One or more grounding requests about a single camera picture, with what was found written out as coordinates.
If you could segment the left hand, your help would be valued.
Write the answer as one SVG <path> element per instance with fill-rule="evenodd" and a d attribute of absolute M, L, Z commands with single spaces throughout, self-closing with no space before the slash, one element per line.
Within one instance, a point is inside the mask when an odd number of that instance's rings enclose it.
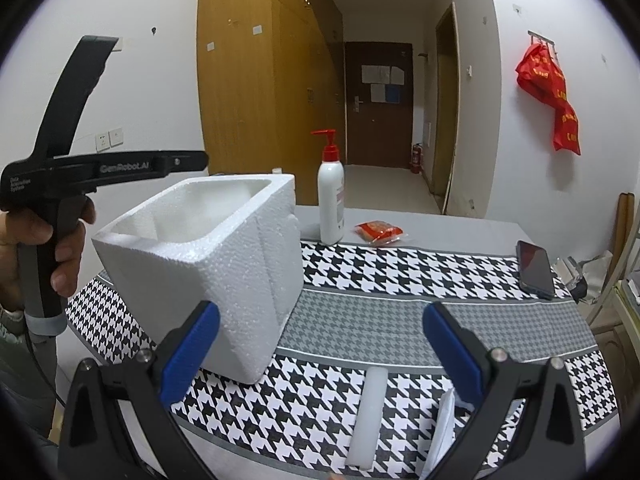
<path fill-rule="evenodd" d="M 85 247 L 86 224 L 94 222 L 96 210 L 92 200 L 88 200 L 76 228 L 56 245 L 56 268 L 50 276 L 50 282 L 61 297 L 68 298 L 76 292 Z M 47 243 L 52 232 L 52 226 L 30 210 L 1 213 L 1 305 L 9 312 L 24 309 L 18 277 L 17 246 Z"/>

